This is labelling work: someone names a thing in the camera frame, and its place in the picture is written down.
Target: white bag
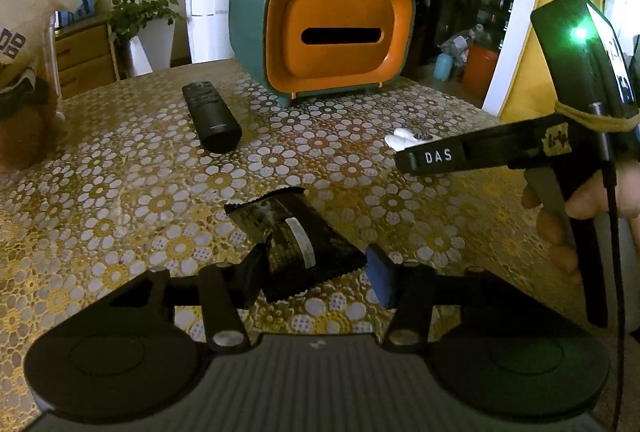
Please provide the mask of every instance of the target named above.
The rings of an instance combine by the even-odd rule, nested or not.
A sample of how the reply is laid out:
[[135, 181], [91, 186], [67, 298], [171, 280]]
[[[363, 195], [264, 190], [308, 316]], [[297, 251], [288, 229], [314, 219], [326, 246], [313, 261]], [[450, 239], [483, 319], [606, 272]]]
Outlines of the white bag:
[[81, 0], [0, 0], [0, 171], [30, 165], [60, 113], [56, 11]]

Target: green led light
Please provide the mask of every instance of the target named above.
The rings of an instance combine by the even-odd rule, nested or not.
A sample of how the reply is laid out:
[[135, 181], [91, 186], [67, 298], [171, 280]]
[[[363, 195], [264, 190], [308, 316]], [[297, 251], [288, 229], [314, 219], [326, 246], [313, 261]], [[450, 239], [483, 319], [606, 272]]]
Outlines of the green led light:
[[587, 21], [582, 22], [579, 26], [574, 27], [571, 30], [571, 38], [577, 44], [584, 44], [589, 38], [591, 38], [591, 35], [591, 26], [587, 24]]
[[577, 27], [574, 30], [574, 38], [576, 40], [586, 40], [586, 38], [587, 38], [587, 30], [585, 30], [585, 28], [583, 28], [583, 27]]

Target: drawer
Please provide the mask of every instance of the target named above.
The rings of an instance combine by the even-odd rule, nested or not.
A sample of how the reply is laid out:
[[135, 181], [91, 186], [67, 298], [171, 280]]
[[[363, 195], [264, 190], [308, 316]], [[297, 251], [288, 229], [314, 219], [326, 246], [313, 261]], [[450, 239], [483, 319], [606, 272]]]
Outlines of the drawer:
[[106, 24], [74, 33], [56, 41], [59, 71], [110, 54], [111, 46]]
[[60, 71], [59, 74], [63, 98], [71, 98], [81, 92], [91, 91], [116, 81], [111, 55], [90, 60]]

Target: plastic bag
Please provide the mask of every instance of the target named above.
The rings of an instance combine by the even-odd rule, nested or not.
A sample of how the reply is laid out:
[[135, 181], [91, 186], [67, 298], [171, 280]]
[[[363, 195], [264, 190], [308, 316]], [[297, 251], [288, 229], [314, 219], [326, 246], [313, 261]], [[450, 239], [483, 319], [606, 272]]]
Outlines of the plastic bag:
[[466, 64], [469, 46], [472, 46], [483, 32], [484, 27], [482, 24], [476, 24], [471, 29], [456, 33], [438, 47], [444, 54], [453, 58], [456, 67], [462, 67]]
[[226, 204], [225, 212], [247, 237], [264, 243], [267, 302], [295, 296], [332, 278], [362, 268], [365, 255], [330, 227], [308, 204], [305, 190], [289, 187], [244, 204]]
[[0, 172], [31, 165], [55, 144], [60, 83], [54, 48], [56, 11], [80, 0], [0, 1]]

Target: orange bucket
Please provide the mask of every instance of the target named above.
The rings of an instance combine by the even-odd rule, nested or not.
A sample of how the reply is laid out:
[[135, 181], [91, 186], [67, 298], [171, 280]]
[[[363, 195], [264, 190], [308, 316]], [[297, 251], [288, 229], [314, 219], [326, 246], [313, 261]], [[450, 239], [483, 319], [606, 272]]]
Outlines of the orange bucket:
[[471, 46], [466, 56], [465, 74], [462, 76], [462, 88], [476, 98], [484, 100], [489, 84], [494, 77], [498, 53], [481, 46]]

